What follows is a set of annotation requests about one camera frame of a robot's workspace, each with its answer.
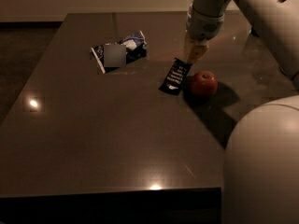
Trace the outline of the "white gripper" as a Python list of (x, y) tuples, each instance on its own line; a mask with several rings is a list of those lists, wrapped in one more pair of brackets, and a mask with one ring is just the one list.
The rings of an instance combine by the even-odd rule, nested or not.
[(186, 32), (184, 37), (183, 61), (188, 64), (197, 62), (208, 50), (205, 42), (192, 42), (210, 40), (214, 38), (222, 24), (224, 16), (209, 17), (195, 10), (193, 6), (189, 7), (186, 19)]

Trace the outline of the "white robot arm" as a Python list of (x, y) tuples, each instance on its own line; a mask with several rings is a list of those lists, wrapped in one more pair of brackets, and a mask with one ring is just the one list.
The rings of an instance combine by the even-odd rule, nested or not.
[[(200, 58), (234, 2), (279, 69), (299, 77), (299, 0), (193, 0), (184, 55)], [(263, 97), (234, 127), (223, 160), (222, 224), (299, 224), (299, 95)]]

